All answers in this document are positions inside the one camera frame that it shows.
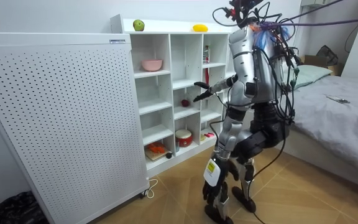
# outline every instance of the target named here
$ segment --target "white pegboard panel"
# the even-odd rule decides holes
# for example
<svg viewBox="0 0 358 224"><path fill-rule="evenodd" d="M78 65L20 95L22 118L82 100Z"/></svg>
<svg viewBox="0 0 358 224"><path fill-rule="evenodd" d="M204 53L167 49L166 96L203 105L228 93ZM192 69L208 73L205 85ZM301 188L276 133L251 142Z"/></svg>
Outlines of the white pegboard panel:
<svg viewBox="0 0 358 224"><path fill-rule="evenodd" d="M0 122L55 223L148 184L130 50L0 47Z"/></svg>

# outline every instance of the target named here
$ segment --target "small drum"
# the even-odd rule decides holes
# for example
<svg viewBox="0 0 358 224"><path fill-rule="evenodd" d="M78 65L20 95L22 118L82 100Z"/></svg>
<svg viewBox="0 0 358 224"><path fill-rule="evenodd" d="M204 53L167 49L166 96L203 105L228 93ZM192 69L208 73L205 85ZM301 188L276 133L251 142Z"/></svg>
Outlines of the small drum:
<svg viewBox="0 0 358 224"><path fill-rule="evenodd" d="M187 147L191 145L191 142L193 141L193 136L188 130L178 130L175 132L175 135L180 147Z"/></svg>

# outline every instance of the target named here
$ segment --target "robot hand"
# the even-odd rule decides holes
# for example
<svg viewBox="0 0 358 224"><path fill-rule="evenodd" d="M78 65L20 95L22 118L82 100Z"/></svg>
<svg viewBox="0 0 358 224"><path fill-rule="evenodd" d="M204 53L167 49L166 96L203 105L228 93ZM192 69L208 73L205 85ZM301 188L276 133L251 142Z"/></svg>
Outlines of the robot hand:
<svg viewBox="0 0 358 224"><path fill-rule="evenodd" d="M197 101L200 101L200 100L203 100L205 98L208 98L210 96L213 95L212 91L211 91L211 87L207 84L207 83L203 83L203 82L195 82L194 83L195 86L199 86L203 89L206 89L206 91L202 94L200 94L199 96L197 96L193 102L197 102Z"/></svg>

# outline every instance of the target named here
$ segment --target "gray bedsheet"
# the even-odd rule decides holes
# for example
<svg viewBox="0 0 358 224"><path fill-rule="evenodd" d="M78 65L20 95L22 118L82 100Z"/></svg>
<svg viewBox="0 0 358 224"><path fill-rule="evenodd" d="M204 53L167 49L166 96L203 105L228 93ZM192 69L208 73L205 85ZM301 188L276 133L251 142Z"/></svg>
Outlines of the gray bedsheet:
<svg viewBox="0 0 358 224"><path fill-rule="evenodd" d="M296 128L358 167L358 79L328 76L294 94ZM351 103L340 104L326 95Z"/></svg>

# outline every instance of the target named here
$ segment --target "pink bowl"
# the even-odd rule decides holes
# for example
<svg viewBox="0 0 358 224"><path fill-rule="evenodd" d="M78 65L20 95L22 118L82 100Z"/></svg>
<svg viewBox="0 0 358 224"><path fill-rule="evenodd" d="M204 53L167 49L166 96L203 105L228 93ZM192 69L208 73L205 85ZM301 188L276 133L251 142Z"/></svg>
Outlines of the pink bowl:
<svg viewBox="0 0 358 224"><path fill-rule="evenodd" d="M162 66L162 60L143 60L142 67L149 72L155 72L160 70Z"/></svg>

